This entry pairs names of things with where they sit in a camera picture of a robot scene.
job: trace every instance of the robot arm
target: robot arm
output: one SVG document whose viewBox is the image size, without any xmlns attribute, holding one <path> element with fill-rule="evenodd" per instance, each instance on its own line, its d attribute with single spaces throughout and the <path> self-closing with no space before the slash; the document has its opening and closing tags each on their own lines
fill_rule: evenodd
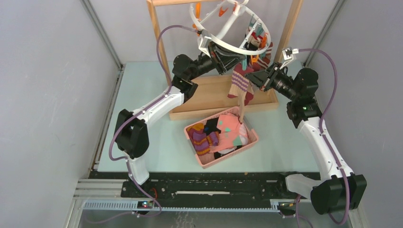
<svg viewBox="0 0 403 228">
<path fill-rule="evenodd" d="M 296 53 L 298 49 L 285 49 L 284 64 L 290 63 Z M 320 131 L 322 112 L 314 99 L 318 88 L 317 72 L 303 68 L 292 79 L 287 76 L 284 64 L 274 63 L 266 70 L 245 76 L 261 90 L 274 88 L 291 100 L 287 103 L 288 117 L 308 141 L 319 167 L 320 180 L 312 180 L 296 172 L 285 173 L 279 179 L 280 191 L 298 193 L 311 200 L 317 213 L 326 214 L 345 209 L 346 187 L 349 187 L 349 209 L 356 209 L 366 188 L 366 180 L 363 175 L 355 175 L 344 161 L 327 131 L 325 121 L 322 123 L 323 133 Z M 349 186 L 344 183 L 341 169 Z"/>
<path fill-rule="evenodd" d="M 172 83 L 161 95 L 142 108 L 132 112 L 124 109 L 119 113 L 115 132 L 129 118 L 138 114 L 118 134 L 116 143 L 118 148 L 124 151 L 133 177 L 140 185 L 149 178 L 143 156 L 149 146 L 147 129 L 170 110 L 187 102 L 193 96 L 198 85 L 191 80 L 214 69 L 223 74 L 245 59 L 244 55 L 223 49 L 214 42 L 209 43 L 208 51 L 211 57 L 202 53 L 196 60 L 183 54 L 178 55 L 173 62 Z"/>
</svg>

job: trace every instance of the light blue table surface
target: light blue table surface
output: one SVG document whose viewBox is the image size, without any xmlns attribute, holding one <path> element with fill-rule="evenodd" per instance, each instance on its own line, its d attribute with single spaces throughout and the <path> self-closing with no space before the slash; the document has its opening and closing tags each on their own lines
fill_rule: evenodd
<svg viewBox="0 0 403 228">
<path fill-rule="evenodd" d="M 294 62 L 288 74 L 295 76 L 301 63 Z M 122 109 L 132 111 L 150 102 L 166 88 L 166 80 L 158 62 L 127 63 L 98 171 L 127 171 L 124 161 L 111 161 L 109 144 L 115 130 L 117 115 Z M 171 121 L 168 115 L 148 129 L 150 147 L 145 153 L 148 171 L 154 172 L 281 172 L 318 171 L 314 157 L 304 137 L 294 128 L 286 113 L 287 98 L 277 94 L 277 110 L 246 113 L 250 125 L 260 140 L 251 149 L 224 160 L 207 169 L 198 165 L 184 127 L 199 119 Z M 113 156 L 122 155 L 116 144 Z"/>
</svg>

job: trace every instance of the pink basket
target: pink basket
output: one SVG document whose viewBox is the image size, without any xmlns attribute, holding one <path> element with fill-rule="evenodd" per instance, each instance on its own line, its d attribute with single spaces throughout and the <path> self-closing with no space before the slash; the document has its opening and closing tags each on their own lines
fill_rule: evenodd
<svg viewBox="0 0 403 228">
<path fill-rule="evenodd" d="M 188 135 L 188 133 L 187 133 L 187 131 L 186 131 L 186 128 L 188 128 L 188 127 L 190 127 L 190 126 L 193 126 L 193 125 L 195 125 L 195 124 L 198 124 L 198 123 L 206 124 L 206 123 L 207 123 L 207 120 L 213 119 L 213 118 L 216 118 L 216 117 L 219 117 L 219 116 L 222 115 L 222 114 L 231 113 L 231 114 L 234 114 L 234 115 L 236 115 L 236 116 L 239 116 L 239 111 L 240 111 L 240 108 L 239 108 L 239 107 L 237 107 L 237 106 L 236 106 L 236 107 L 232 107 L 232 108 L 227 109 L 227 110 L 225 110 L 225 111 L 222 111 L 222 112 L 220 112 L 220 113 L 218 113 L 218 114 L 212 115 L 212 116 L 207 117 L 207 118 L 205 118 L 205 119 L 203 119 L 203 120 L 200 120 L 200 121 L 198 121 L 198 122 L 195 122 L 195 123 L 193 123 L 193 124 L 191 124 L 191 125 L 189 125 L 189 126 L 186 126 L 185 129 L 184 129 L 185 136 L 186 136 L 186 138 L 187 138 L 187 139 L 189 140 L 189 142 L 190 142 L 190 138 L 189 138 L 189 135 Z M 232 157 L 232 156 L 234 156 L 234 155 L 236 155 L 236 154 L 239 154 L 239 153 L 241 153 L 241 152 L 243 152 L 243 151 L 245 151 L 245 150 L 251 148 L 252 146 L 254 146 L 254 145 L 259 141 L 259 137 L 258 137 L 258 135 L 256 134 L 255 130 L 254 130 L 253 128 L 251 128 L 251 126 L 248 124 L 248 122 L 246 121 L 245 118 L 244 118 L 244 121 L 243 121 L 243 122 L 245 123 L 245 126 L 246 126 L 246 130 L 247 130 L 247 133 L 248 133 L 249 143 L 248 143 L 246 146 L 242 146 L 240 149 L 234 150 L 233 152 L 230 152 L 230 153 L 228 153 L 228 154 L 226 154 L 226 155 L 224 155 L 224 156 L 222 156 L 222 157 L 220 157 L 220 158 L 218 158 L 218 159 L 214 159 L 214 154 L 213 154 L 213 153 L 208 153 L 208 154 L 205 154 L 205 155 L 203 155 L 203 156 L 197 155 L 197 153 L 196 153 L 196 151 L 195 151 L 195 149 L 194 149 L 192 143 L 190 142 L 190 145 L 192 146 L 192 150 L 193 150 L 193 152 L 194 152 L 194 155 L 195 155 L 195 157 L 196 157 L 196 160 L 197 160 L 197 162 L 200 164 L 200 166 L 203 167 L 203 169 L 206 169 L 206 168 L 208 168 L 208 167 L 210 167 L 210 166 L 212 166 L 212 165 L 214 165 L 214 164 L 217 164 L 217 163 L 221 162 L 222 160 L 228 159 L 228 158 L 230 158 L 230 157 Z"/>
</svg>

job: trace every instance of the white wall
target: white wall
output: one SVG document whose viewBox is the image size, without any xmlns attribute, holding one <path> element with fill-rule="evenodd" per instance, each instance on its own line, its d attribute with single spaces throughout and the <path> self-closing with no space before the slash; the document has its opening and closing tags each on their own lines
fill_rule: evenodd
<svg viewBox="0 0 403 228">
<path fill-rule="evenodd" d="M 155 53 L 155 36 L 147 9 L 146 0 L 91 0 L 111 42 L 123 63 L 130 61 L 157 61 Z M 269 28 L 274 43 L 275 53 L 281 33 L 288 15 L 292 0 L 251 0 L 248 7 L 252 9 Z M 290 45 L 295 48 L 311 48 L 329 16 L 336 0 L 305 0 L 302 6 Z M 202 3 L 201 15 L 213 9 L 217 2 Z M 179 24 L 192 26 L 189 16 L 189 5 L 173 5 L 157 7 L 161 30 L 169 25 Z M 215 20 L 205 26 L 214 31 Z M 250 17 L 244 16 L 236 21 L 225 37 L 230 43 L 242 40 Z M 197 49 L 195 34 L 174 28 L 163 37 L 168 60 L 173 60 L 181 53 L 196 58 Z"/>
<path fill-rule="evenodd" d="M 0 50 L 0 227 L 62 227 L 117 67 L 78 0 L 2 0 Z"/>
<path fill-rule="evenodd" d="M 347 1 L 320 48 L 339 73 L 326 124 L 344 159 L 367 179 L 362 202 L 374 228 L 403 223 L 402 10 L 401 0 Z M 311 67 L 326 104 L 332 68 L 320 55 Z"/>
</svg>

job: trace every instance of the wooden post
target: wooden post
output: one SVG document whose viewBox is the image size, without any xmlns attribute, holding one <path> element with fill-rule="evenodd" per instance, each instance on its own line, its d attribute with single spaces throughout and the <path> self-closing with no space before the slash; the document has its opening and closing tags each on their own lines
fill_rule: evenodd
<svg viewBox="0 0 403 228">
<path fill-rule="evenodd" d="M 288 46 L 288 42 L 291 38 L 292 31 L 294 30 L 294 26 L 303 2 L 304 0 L 293 0 L 291 3 L 286 24 L 284 25 L 283 33 L 281 34 L 281 39 L 277 47 L 276 55 L 274 56 L 274 62 L 281 62 L 283 58 L 281 51 Z"/>
<path fill-rule="evenodd" d="M 158 37 L 160 36 L 160 33 L 161 33 L 160 24 L 158 22 L 157 12 L 155 10 L 155 5 L 153 4 L 152 0 L 147 0 L 147 7 L 148 7 L 148 11 L 150 12 L 151 22 L 152 22 L 153 28 L 154 28 L 155 39 L 158 39 Z M 160 45 L 159 45 L 158 49 L 160 50 L 160 57 L 161 57 L 163 66 L 168 71 L 168 74 L 171 75 L 171 72 L 168 67 L 168 60 L 166 58 L 165 48 L 163 45 L 163 39 L 160 40 Z M 169 85 L 171 84 L 171 82 L 168 79 L 166 79 L 166 81 Z"/>
</svg>

